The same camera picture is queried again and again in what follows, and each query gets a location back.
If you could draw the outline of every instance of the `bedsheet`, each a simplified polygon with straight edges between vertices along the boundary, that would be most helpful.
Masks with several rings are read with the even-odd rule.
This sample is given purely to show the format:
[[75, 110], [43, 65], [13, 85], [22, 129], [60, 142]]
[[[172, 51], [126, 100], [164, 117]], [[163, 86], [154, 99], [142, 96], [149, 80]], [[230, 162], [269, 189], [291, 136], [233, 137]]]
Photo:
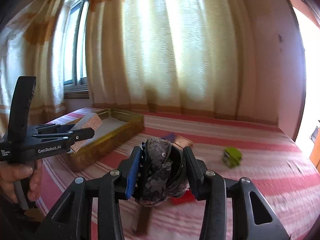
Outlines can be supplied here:
[[[100, 109], [82, 108], [58, 119], [65, 124]], [[227, 121], [181, 114], [144, 112], [145, 129], [81, 172], [73, 172], [60, 156], [43, 161], [42, 194], [36, 201], [47, 214], [68, 185], [78, 176], [94, 179], [115, 169], [128, 158], [136, 145], [151, 136], [170, 132], [193, 141], [196, 158], [225, 178], [250, 178], [265, 196], [292, 239], [301, 240], [320, 214], [320, 175], [311, 161], [278, 127], [249, 122]], [[229, 169], [221, 160], [227, 146], [243, 153], [241, 166]], [[134, 199], [120, 201], [125, 239], [199, 239], [204, 201], [172, 205], [167, 201], [153, 208], [148, 234], [136, 236], [131, 231], [138, 204]], [[97, 200], [92, 207], [92, 239], [97, 236]], [[227, 201], [227, 240], [232, 239], [232, 203]]]

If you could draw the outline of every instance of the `curtain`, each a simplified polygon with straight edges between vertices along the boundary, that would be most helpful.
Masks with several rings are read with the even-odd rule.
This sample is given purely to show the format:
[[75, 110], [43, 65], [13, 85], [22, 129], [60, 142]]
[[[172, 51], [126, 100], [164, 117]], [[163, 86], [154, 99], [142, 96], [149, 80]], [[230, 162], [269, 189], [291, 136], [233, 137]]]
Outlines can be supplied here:
[[72, 0], [33, 0], [0, 34], [0, 133], [8, 126], [17, 78], [36, 76], [30, 124], [46, 123], [63, 114], [62, 41]]
[[274, 27], [268, 0], [90, 0], [91, 101], [277, 124]]

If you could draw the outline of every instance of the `finger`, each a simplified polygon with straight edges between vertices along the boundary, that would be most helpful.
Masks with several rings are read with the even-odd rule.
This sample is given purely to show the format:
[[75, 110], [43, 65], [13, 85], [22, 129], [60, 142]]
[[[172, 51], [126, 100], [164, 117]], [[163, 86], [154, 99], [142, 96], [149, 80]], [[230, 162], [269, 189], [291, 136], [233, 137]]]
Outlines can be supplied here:
[[0, 163], [1, 178], [8, 183], [29, 177], [32, 172], [33, 169], [24, 164], [8, 164], [5, 162]]
[[36, 169], [41, 170], [42, 169], [42, 159], [36, 160]]
[[41, 194], [41, 186], [37, 187], [34, 191], [28, 191], [28, 199], [33, 202], [36, 201]]
[[0, 187], [2, 188], [2, 192], [10, 198], [13, 202], [18, 203], [17, 196], [14, 192], [13, 183], [5, 182], [4, 180], [0, 180]]
[[42, 169], [35, 169], [29, 182], [29, 187], [31, 191], [34, 191], [40, 184], [42, 179]]

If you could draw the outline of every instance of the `window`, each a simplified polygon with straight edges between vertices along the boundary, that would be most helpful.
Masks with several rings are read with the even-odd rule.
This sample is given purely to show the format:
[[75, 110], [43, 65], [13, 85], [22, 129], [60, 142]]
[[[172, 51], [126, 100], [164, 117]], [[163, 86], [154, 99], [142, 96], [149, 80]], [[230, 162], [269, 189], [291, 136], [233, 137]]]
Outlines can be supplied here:
[[75, 0], [70, 9], [64, 36], [65, 98], [75, 98], [79, 92], [81, 92], [81, 97], [88, 95], [85, 65], [85, 23], [88, 8], [89, 0]]

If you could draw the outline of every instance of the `red object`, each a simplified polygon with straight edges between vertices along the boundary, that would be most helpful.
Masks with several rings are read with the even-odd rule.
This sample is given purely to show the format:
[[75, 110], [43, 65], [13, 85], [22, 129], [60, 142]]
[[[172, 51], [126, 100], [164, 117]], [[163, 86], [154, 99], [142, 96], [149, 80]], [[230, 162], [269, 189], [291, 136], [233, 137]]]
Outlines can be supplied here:
[[195, 196], [191, 193], [191, 190], [188, 188], [184, 195], [180, 198], [171, 197], [171, 202], [173, 205], [179, 205], [186, 202], [195, 201]]

